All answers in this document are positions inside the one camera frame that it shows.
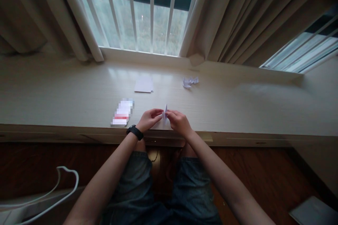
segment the white cable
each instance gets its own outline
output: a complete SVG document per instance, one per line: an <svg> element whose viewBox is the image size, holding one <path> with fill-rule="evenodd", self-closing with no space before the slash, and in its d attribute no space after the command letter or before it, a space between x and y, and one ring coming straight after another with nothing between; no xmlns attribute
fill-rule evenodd
<svg viewBox="0 0 338 225"><path fill-rule="evenodd" d="M61 178L61 173L60 173L60 169L64 169L66 172L73 172L75 174L75 177L76 177L76 183L75 183L75 186L74 186L74 189L65 197L63 197L61 200L59 200L57 203L55 203L54 205L50 206L49 208L47 208L45 211L39 213L38 215L34 216L33 218L25 221L25 222L22 222L22 223L18 223L17 225L23 225L23 224L29 224L31 223L32 221L35 221L36 219L38 219L39 217L41 217L42 215L44 215L45 213L47 213L49 210L51 210L52 208L56 207L58 204L60 204L62 201L64 201L66 198L68 198L69 196L71 196L77 189L77 185L79 183L79 174L77 173L77 171L75 170L70 170L68 169L67 167L65 166L58 166L56 167L57 169L57 173L58 173L58 180L57 180L57 184L56 186L47 194L43 195L42 197L38 197L37 199L35 200L31 200L29 202L25 202L25 203L20 203L20 204L12 204L12 205L0 205L0 208L8 208L8 207L20 207L20 206L24 206L24 205L27 205L29 203L32 203L32 202L35 202L39 199L42 199L44 197L46 197L47 195L49 195L50 193L52 193L56 187L59 185L60 183L60 178Z"/></svg>

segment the person's left hand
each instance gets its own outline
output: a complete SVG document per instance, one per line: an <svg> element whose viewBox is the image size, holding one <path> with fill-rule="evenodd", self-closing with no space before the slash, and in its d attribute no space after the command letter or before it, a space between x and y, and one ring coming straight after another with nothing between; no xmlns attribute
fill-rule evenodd
<svg viewBox="0 0 338 225"><path fill-rule="evenodd" d="M162 109L156 108L145 111L140 121L136 125L136 128L140 130L142 133L147 131L162 119L162 117L160 117L162 113L163 113Z"/></svg>

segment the person's right hand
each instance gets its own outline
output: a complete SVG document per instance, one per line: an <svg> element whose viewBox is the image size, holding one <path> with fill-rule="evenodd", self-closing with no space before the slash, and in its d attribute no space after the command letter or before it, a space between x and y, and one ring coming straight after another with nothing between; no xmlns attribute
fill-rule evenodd
<svg viewBox="0 0 338 225"><path fill-rule="evenodd" d="M177 131L183 137L188 136L193 131L187 117L183 113L180 113L179 111L168 110L166 115L170 121L171 128Z"/></svg>

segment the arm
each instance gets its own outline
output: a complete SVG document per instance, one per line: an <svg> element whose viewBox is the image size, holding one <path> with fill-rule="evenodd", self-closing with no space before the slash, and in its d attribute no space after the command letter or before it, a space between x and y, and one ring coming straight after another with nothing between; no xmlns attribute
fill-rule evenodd
<svg viewBox="0 0 338 225"><path fill-rule="evenodd" d="M212 149L191 129L187 117L178 112L166 112L171 128L190 144L221 196L241 224L275 224L263 211L248 189Z"/></svg>
<svg viewBox="0 0 338 225"><path fill-rule="evenodd" d="M141 132L147 131L156 122L162 109L146 111L136 128ZM86 186L79 199L69 213L64 224L95 224L103 208L113 195L122 172L138 142L133 133L129 133L108 160L102 165L92 180Z"/></svg>

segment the window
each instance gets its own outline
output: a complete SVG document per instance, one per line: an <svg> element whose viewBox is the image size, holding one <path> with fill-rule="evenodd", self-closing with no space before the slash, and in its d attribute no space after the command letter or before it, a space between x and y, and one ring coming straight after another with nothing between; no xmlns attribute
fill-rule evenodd
<svg viewBox="0 0 338 225"><path fill-rule="evenodd" d="M109 0L82 2L100 46L178 55L191 0L154 0L153 44L151 0L112 0L115 17Z"/></svg>
<svg viewBox="0 0 338 225"><path fill-rule="evenodd" d="M338 6L275 53L261 68L302 73L338 50Z"/></svg>

